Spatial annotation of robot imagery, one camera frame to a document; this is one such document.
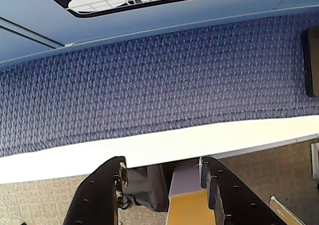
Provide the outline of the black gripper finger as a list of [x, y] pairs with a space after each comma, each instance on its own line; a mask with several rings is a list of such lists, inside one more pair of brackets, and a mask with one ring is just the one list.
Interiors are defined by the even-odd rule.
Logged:
[[235, 173], [213, 157], [199, 158], [200, 185], [217, 225], [284, 225]]
[[78, 186], [63, 224], [117, 225], [127, 185], [126, 158], [110, 158]]

